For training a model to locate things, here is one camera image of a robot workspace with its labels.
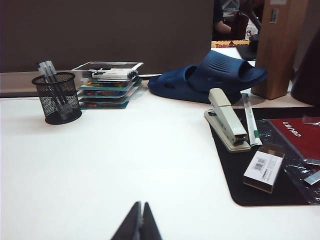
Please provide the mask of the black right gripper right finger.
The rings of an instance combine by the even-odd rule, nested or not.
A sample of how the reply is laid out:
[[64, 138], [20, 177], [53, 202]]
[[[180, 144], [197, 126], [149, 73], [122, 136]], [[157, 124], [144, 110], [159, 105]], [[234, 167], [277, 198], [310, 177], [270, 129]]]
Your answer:
[[162, 240], [162, 236], [156, 224], [152, 210], [148, 202], [144, 204], [142, 225], [140, 227], [141, 240]]

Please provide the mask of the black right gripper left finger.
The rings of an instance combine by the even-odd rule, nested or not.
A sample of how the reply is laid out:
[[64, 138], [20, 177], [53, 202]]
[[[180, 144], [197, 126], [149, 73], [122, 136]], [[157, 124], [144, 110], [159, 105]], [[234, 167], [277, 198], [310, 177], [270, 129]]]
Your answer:
[[112, 240], [139, 240], [142, 227], [141, 202], [136, 201], [111, 238]]

